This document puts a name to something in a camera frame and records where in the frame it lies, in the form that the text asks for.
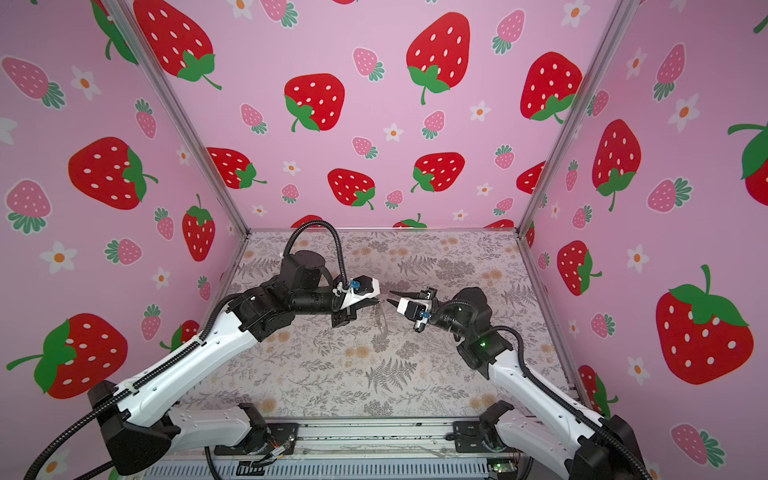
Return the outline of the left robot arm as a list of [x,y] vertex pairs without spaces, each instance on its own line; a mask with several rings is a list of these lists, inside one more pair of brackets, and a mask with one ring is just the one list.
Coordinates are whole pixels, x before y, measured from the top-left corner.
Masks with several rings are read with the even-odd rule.
[[329,275],[321,255],[289,254],[278,275],[224,298],[201,331],[155,365],[118,384],[94,387],[89,399],[101,410],[97,420],[113,469],[129,476],[167,454],[204,447],[234,455],[267,452],[273,437],[253,404],[193,411],[176,403],[211,372],[299,315],[328,315],[338,327],[377,304],[377,279],[361,275],[321,285]]

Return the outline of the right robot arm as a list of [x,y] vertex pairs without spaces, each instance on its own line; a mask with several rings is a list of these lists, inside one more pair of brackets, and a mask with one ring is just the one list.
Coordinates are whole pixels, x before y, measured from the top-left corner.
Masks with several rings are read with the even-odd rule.
[[631,426],[618,416],[605,419],[530,368],[521,334],[493,325],[480,288],[464,288],[446,301],[432,288],[394,291],[389,302],[415,331],[433,327],[452,334],[471,370],[532,413],[527,418],[504,403],[492,407],[485,433],[490,448],[520,450],[562,479],[650,478]]

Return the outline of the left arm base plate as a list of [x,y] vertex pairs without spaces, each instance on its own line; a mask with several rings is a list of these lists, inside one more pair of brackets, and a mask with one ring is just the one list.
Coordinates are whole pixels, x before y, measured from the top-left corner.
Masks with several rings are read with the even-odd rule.
[[281,455],[292,455],[299,433],[299,423],[271,422],[264,428],[254,427],[246,437],[235,446],[217,445],[213,452],[216,456],[256,455],[264,457],[279,447]]

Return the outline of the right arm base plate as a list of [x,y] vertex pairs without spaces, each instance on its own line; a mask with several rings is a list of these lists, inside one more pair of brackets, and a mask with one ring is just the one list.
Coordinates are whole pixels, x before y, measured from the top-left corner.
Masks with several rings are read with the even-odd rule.
[[458,453],[520,453],[518,449],[503,446],[500,437],[491,433],[489,425],[479,420],[455,421],[445,439],[454,444]]

